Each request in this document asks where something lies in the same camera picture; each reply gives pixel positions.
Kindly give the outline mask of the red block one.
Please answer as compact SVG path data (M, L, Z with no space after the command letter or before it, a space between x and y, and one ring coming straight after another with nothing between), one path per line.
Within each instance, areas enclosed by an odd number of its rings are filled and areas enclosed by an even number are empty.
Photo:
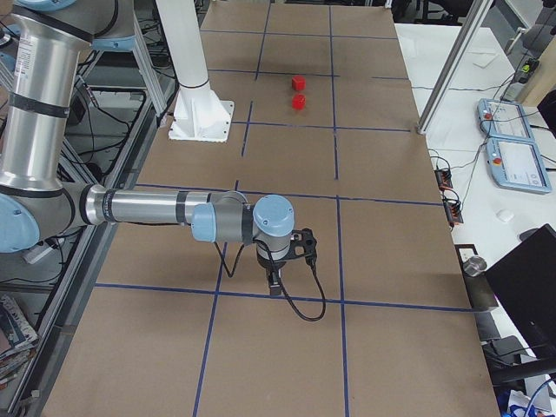
M306 78L301 75L294 75L291 78L291 86L294 91L303 91L306 88Z
M295 94L292 97L291 106L295 110L302 110L306 107L307 99L303 94Z

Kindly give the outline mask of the lower orange connector block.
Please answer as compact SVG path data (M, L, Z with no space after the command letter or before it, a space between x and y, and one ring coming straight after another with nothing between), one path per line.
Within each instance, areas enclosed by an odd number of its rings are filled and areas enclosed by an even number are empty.
M447 216L448 224L453 227L464 223L460 201L457 199L444 198L443 207Z

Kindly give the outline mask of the orange connector block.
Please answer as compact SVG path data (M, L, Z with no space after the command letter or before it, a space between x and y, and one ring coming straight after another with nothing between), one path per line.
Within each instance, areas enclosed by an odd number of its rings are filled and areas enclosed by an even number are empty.
M453 227L464 223L460 201L457 199L444 198L443 207L447 216L448 224Z
M440 191L453 190L451 169L436 169L434 175Z

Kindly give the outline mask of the upper orange connector block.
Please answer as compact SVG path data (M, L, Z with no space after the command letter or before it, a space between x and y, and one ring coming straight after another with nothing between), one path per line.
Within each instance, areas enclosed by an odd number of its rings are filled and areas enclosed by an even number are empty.
M451 169L436 169L434 175L440 191L453 190Z

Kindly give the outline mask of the steel cup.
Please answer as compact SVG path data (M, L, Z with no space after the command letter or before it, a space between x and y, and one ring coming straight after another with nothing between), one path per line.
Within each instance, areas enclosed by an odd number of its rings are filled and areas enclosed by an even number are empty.
M473 255L463 261L462 269L465 275L479 276L487 270L487 262L481 256Z

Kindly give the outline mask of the white small puck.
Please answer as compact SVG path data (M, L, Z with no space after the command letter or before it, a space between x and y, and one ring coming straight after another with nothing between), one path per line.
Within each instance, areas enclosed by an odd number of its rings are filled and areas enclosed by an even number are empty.
M508 209L501 209L496 216L501 222L508 223L513 219L514 213Z

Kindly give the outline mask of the black monitor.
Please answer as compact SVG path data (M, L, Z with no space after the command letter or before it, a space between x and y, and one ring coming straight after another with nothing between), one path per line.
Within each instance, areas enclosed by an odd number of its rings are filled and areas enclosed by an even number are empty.
M537 358L555 356L555 230L538 228L486 271L486 280Z

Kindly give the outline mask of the stack of magazines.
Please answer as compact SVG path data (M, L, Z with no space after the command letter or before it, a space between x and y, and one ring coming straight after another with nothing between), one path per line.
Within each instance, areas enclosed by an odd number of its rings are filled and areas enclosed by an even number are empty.
M16 300L1 295L1 389L15 379L35 353L39 335L27 321Z

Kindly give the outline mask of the lower teach pendant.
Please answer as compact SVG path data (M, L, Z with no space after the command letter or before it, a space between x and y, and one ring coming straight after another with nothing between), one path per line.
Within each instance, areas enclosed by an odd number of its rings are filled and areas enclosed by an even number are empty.
M541 195L553 191L535 142L491 137L486 153L498 187Z

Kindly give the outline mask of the teach pendant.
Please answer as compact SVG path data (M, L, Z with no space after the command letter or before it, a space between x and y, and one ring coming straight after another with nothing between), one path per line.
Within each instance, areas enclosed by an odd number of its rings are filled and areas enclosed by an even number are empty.
M553 191L535 142L491 137L486 153L498 187L541 195Z
M490 137L534 139L528 115L518 103L483 98L478 102L477 112L481 130Z

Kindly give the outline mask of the upper teach pendant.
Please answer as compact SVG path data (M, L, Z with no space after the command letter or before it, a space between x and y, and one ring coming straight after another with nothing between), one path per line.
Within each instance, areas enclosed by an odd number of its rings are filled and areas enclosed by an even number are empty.
M490 137L534 139L528 115L518 103L483 98L478 102L477 112L481 130Z

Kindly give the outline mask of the white pedestal column base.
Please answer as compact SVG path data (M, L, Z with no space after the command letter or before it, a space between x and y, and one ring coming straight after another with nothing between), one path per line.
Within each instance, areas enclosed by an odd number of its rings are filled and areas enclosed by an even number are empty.
M169 138L226 142L235 104L212 90L193 1L158 1L164 35L179 84Z

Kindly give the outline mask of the aluminium frame rack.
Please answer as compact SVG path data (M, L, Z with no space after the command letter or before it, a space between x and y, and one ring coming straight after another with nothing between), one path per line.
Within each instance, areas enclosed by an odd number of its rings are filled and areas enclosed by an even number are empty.
M120 51L132 53L147 89L141 116L146 116L151 110L162 113L169 95L162 90L137 17L136 41L137 44L133 49ZM103 53L115 50L95 51ZM16 61L12 67L1 69L1 84L9 93L8 107L15 66ZM83 91L84 79L88 74L89 69L78 64L71 101L76 94ZM65 138L63 138L56 174L64 183L95 184L86 164L79 159L78 154ZM56 276L30 281L2 278L1 295L7 294L16 300L27 321L39 335L33 356L19 369L17 377L9 381L8 385L1 390L2 415L37 416L41 413L69 349L70 332L80 321L94 287L93 281L99 269L99 260L105 253L104 244L112 235L113 229L109 225L98 227L82 225L69 228L39 241L49 238L59 239L64 236L76 238L76 243L72 247L59 248L62 265ZM2 251L3 265L9 266L17 252Z

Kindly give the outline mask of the aluminium frame post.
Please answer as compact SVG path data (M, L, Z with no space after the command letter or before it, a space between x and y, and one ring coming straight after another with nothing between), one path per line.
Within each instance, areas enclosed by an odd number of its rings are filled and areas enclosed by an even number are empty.
M453 47L448 54L447 60L445 61L431 95L427 100L427 104L420 116L420 120L416 127L420 135L425 135L427 133L435 115L438 113L442 100L448 92L460 61L479 31L492 4L492 0L475 0L471 5L467 19L460 28L459 34L453 43Z

